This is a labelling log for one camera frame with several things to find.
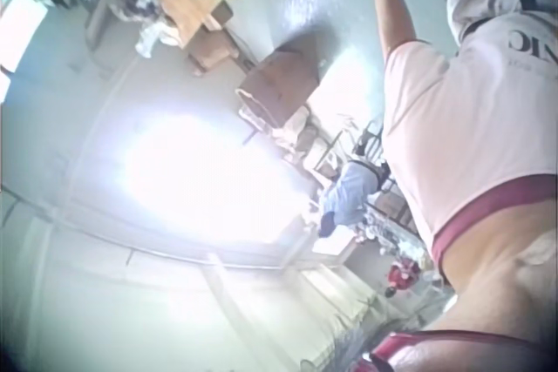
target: raised arm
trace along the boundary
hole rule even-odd
[[[375,0],[384,61],[389,54],[417,38],[405,0]]]

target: person in red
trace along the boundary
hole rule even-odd
[[[406,257],[396,260],[387,275],[390,287],[385,290],[385,297],[391,298],[397,291],[405,291],[412,287],[419,280],[419,264]]]

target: red shirt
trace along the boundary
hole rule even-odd
[[[414,260],[403,258],[399,263],[391,265],[387,280],[399,291],[405,291],[417,283],[419,275],[419,264]]]

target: light blue shirt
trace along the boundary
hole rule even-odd
[[[333,212],[336,225],[352,227],[362,222],[368,195],[378,189],[378,176],[371,169],[350,161],[343,166],[337,183],[323,193],[322,214]]]

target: man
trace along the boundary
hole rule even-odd
[[[347,162],[320,199],[320,238],[330,237],[337,226],[353,228],[365,222],[368,196],[379,192],[389,175],[386,164],[376,167],[360,160]]]
[[[374,1],[384,155],[459,296],[374,353],[406,372],[556,370],[558,0],[446,0],[451,59],[404,0]]]
[[[405,291],[419,281],[419,264],[407,257],[393,262],[387,280],[390,286],[385,290],[384,296],[392,298],[397,291]]]

